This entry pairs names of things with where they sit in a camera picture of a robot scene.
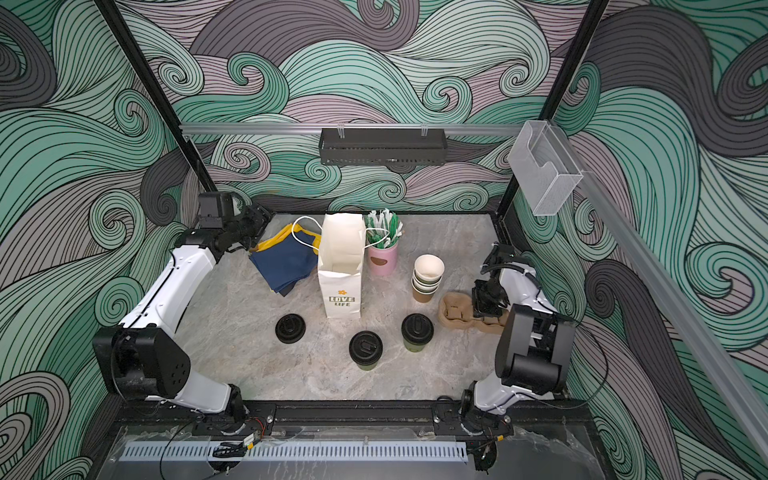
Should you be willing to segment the brown pulp cup carrier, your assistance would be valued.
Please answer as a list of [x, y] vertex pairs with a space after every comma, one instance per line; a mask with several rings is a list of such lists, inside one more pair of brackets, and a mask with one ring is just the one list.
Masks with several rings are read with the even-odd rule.
[[495, 335], [502, 334], [509, 314], [509, 311], [504, 311], [500, 317], [476, 316], [471, 297], [459, 292], [446, 293], [440, 299], [438, 307], [438, 320], [446, 328], [475, 329]]

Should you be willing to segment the white paper takeout bag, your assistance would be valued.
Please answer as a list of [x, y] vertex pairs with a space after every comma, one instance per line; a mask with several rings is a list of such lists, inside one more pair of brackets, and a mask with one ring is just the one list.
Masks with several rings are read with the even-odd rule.
[[[302, 219], [321, 228], [318, 246], [300, 240], [294, 232]], [[318, 280], [328, 319], [361, 318], [362, 270], [365, 257], [366, 225], [361, 214], [326, 214], [322, 224], [301, 216], [291, 225], [291, 236], [318, 256]]]

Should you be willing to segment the green paper coffee cup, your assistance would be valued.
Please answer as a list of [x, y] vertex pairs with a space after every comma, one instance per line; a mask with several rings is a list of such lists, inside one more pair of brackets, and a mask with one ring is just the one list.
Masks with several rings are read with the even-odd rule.
[[374, 369], [377, 365], [377, 362], [374, 363], [356, 363], [356, 365], [363, 371], [370, 371]]

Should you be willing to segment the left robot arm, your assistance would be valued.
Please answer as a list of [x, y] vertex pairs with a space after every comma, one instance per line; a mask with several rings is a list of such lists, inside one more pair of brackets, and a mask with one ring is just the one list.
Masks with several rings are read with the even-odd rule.
[[274, 213], [259, 204], [237, 215], [230, 207], [201, 212], [198, 226], [175, 241], [148, 293], [117, 325], [100, 328], [92, 348], [107, 391], [124, 401], [167, 401], [243, 423], [248, 411], [239, 388], [195, 371], [175, 335], [205, 277], [225, 254], [255, 247]]

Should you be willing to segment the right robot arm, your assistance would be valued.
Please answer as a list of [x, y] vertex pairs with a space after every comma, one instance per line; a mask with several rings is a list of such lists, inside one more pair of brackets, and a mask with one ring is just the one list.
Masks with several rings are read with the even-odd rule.
[[565, 387], [575, 321], [556, 311], [532, 264], [496, 243], [471, 291], [473, 317], [500, 335], [493, 371], [464, 391], [460, 415], [488, 423], [518, 403], [550, 406]]

